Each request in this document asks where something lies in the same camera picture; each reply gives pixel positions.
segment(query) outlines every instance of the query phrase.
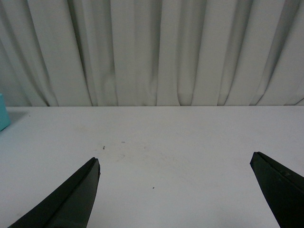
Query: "white table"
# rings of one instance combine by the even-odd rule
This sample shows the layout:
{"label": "white table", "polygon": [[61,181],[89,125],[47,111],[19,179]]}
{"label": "white table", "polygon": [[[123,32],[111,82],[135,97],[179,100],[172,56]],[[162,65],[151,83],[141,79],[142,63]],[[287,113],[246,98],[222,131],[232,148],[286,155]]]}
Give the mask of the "white table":
{"label": "white table", "polygon": [[278,228],[249,162],[261,151],[304,175],[304,107],[8,108],[0,227],[91,157],[89,228]]}

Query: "fabric backdrop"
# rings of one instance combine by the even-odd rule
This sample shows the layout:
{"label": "fabric backdrop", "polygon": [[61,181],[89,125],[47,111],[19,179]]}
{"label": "fabric backdrop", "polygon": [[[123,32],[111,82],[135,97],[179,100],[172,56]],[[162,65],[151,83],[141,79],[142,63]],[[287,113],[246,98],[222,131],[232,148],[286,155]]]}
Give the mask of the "fabric backdrop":
{"label": "fabric backdrop", "polygon": [[8,106],[304,105],[300,0],[0,0]]}

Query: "teal box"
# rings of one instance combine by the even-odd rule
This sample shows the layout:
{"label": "teal box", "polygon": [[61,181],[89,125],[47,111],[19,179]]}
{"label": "teal box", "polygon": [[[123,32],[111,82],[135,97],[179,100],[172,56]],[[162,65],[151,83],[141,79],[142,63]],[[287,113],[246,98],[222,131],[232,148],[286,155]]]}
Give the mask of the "teal box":
{"label": "teal box", "polygon": [[3,96],[0,94],[0,131],[8,125],[10,125],[10,118],[5,108]]}

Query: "white tabletop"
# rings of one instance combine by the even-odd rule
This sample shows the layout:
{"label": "white tabletop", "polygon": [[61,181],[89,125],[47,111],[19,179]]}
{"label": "white tabletop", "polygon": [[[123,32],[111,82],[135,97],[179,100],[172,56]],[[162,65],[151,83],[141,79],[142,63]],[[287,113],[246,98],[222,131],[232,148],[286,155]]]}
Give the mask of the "white tabletop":
{"label": "white tabletop", "polygon": [[304,175],[304,107],[8,108],[0,227],[91,157],[88,228],[278,228],[249,165],[261,151]]}

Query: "white curtain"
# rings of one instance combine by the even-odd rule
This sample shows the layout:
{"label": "white curtain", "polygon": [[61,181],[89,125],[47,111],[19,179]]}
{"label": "white curtain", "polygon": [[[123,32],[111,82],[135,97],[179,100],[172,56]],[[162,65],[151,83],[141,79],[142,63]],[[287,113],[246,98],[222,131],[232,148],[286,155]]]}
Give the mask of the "white curtain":
{"label": "white curtain", "polygon": [[7,106],[304,105],[300,0],[0,0]]}

